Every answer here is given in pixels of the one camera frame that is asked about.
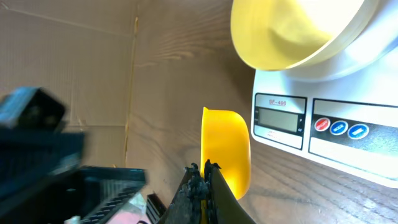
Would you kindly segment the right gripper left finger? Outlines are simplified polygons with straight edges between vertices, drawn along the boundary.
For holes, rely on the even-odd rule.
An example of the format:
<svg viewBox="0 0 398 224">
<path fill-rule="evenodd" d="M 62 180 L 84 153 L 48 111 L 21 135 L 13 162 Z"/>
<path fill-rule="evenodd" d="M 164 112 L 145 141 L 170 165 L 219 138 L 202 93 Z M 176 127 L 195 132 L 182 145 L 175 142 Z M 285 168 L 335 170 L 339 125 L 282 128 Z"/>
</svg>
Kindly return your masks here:
<svg viewBox="0 0 398 224">
<path fill-rule="evenodd" d="M 208 195 L 208 184 L 201 177 L 196 163 L 184 170 L 180 186 L 158 223 L 200 224 L 202 221 L 202 201 Z"/>
</svg>

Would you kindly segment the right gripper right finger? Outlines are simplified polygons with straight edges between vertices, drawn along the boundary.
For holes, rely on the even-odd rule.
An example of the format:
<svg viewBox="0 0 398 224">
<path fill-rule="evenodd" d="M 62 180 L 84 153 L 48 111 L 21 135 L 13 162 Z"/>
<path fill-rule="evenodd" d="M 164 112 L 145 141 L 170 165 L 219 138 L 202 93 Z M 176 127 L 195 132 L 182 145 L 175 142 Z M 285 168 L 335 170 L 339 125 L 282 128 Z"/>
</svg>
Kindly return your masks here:
<svg viewBox="0 0 398 224">
<path fill-rule="evenodd" d="M 240 206 L 225 181 L 217 163 L 205 162 L 205 182 L 208 184 L 205 214 L 211 224 L 255 224 Z"/>
</svg>

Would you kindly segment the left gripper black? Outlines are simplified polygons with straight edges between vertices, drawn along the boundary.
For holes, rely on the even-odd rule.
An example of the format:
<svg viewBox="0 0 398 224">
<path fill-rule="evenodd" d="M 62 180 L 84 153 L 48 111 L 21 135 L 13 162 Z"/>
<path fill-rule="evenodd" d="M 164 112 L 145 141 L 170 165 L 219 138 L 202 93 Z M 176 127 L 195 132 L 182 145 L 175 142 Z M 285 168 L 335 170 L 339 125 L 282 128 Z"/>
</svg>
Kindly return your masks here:
<svg viewBox="0 0 398 224">
<path fill-rule="evenodd" d="M 1 130 L 1 223 L 106 223 L 144 169 L 81 166 L 84 133 Z"/>
</svg>

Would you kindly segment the yellow measuring scoop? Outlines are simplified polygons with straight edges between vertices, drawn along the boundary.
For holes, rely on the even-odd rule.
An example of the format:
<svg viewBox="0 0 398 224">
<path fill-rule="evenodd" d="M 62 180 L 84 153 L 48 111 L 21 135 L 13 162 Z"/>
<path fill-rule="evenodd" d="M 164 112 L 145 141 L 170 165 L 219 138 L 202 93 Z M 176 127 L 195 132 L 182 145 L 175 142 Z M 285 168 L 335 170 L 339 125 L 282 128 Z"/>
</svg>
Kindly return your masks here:
<svg viewBox="0 0 398 224">
<path fill-rule="evenodd" d="M 251 184 L 251 146 L 248 126 L 235 111 L 203 108 L 200 174 L 205 163 L 217 163 L 235 199 L 245 196 Z"/>
</svg>

